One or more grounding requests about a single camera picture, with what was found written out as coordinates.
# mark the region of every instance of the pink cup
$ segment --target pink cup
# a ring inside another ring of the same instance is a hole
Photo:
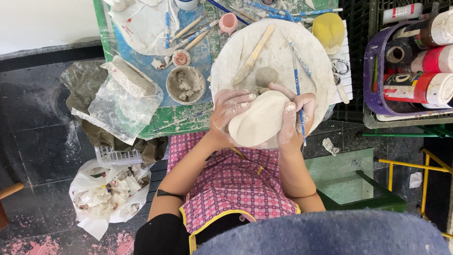
[[[225,13],[219,21],[220,33],[228,33],[231,36],[232,32],[237,27],[237,17],[234,13]]]

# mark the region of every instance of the pink gingham apron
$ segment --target pink gingham apron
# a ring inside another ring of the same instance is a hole
[[[167,173],[206,132],[172,136]],[[179,209],[189,237],[190,253],[195,235],[218,218],[241,213],[250,221],[300,213],[286,198],[280,182],[279,151],[236,147],[216,152]]]

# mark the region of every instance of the hand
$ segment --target hand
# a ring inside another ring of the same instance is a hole
[[[208,137],[215,150],[234,147],[234,140],[228,133],[228,124],[236,115],[246,111],[256,98],[248,90],[223,89],[214,98],[214,113],[209,119],[211,129]]]
[[[302,135],[302,124],[298,111],[302,109],[304,115],[304,131],[305,135],[308,135],[314,122],[316,96],[313,93],[298,96],[289,88],[275,83],[270,83],[269,88],[280,91],[291,100],[283,109],[282,128],[277,134],[277,143],[281,150],[300,150],[300,147],[304,143],[304,137]]]

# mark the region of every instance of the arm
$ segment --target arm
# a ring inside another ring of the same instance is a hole
[[[300,120],[296,122],[300,109],[304,114],[306,134],[314,122],[316,98],[313,93],[296,96],[287,87],[271,83],[269,88],[285,94],[292,102],[286,104],[282,128],[277,134],[280,156],[280,180],[285,196],[298,204],[301,212],[325,211],[316,186],[305,166],[300,148],[304,142]]]
[[[221,90],[215,98],[214,113],[210,118],[211,129],[209,132],[187,153],[181,161],[173,167],[168,175],[160,183],[158,190],[185,197],[192,189],[195,181],[206,166],[206,159],[214,151],[227,147],[233,147],[231,137],[225,133],[229,121],[236,115],[247,110],[248,102],[255,99],[255,95],[245,90]],[[179,208],[183,201],[175,196],[154,195],[153,203],[149,211],[148,221],[157,215],[171,213],[181,217]]]

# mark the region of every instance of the round white board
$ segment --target round white board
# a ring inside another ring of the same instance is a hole
[[[236,73],[249,58],[255,46],[269,25],[275,29],[263,46],[250,74],[240,83],[240,88],[232,86]],[[294,80],[293,51],[280,29],[285,29],[296,45],[301,58],[307,63],[312,73],[312,80],[302,65],[297,62],[300,93],[316,94],[315,120],[312,132],[322,121],[329,102],[336,92],[333,80],[332,65],[321,43],[305,27],[286,20],[263,19],[237,31],[223,47],[211,68],[211,92],[214,99],[217,91],[222,89],[249,89],[254,91],[257,85],[256,70],[272,67],[279,73],[280,84],[296,93]]]

